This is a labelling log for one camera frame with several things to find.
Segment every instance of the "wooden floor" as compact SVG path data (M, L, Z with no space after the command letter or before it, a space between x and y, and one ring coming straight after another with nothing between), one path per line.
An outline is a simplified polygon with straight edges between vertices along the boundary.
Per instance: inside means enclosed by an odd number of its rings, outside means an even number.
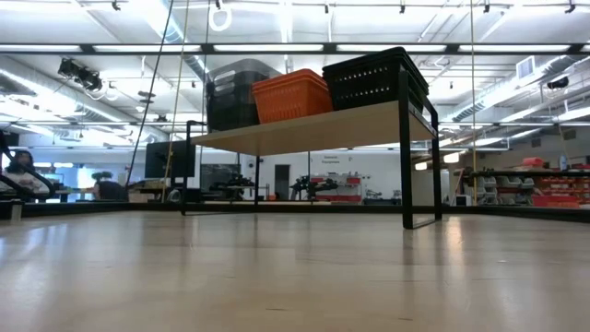
M129 212L0 227L0 331L588 331L590 226Z

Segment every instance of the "orange basket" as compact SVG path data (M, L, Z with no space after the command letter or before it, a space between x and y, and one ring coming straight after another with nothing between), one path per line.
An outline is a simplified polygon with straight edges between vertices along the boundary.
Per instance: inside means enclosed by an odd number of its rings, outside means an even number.
M332 99L322 77L302 69L252 86L261 124L332 112Z

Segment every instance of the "person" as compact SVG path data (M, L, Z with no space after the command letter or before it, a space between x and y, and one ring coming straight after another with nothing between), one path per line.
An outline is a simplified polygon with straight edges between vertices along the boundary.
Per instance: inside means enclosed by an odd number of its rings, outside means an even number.
M97 181L93 193L96 200L129 201L125 188L113 181Z
M4 172L3 175L18 185L28 188L33 192L46 193L49 191L49 188L39 181L39 179L35 178L30 173L25 172L23 169L23 166L26 166L32 170L35 170L33 163L33 156L30 154L30 152L26 150L16 150L14 161L10 161L10 164L8 167L6 167L6 172ZM0 190L12 190L12 188L10 188L7 184L1 184L1 186L2 187Z

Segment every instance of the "door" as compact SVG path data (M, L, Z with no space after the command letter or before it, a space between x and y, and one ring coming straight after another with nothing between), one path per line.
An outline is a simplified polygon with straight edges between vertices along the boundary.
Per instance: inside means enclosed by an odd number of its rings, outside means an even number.
M277 200L289 200L291 165L275 165L275 195Z

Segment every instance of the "black basket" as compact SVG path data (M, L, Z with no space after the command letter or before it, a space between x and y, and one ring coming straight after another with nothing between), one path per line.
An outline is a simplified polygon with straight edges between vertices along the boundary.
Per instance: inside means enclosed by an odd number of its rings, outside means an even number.
M206 84L208 132L259 125L252 85L280 75L264 63L245 59L209 73Z
M324 79L335 111L398 99L399 73L409 74L409 99L421 112L421 96L428 95L428 83L403 47L365 55L324 67Z

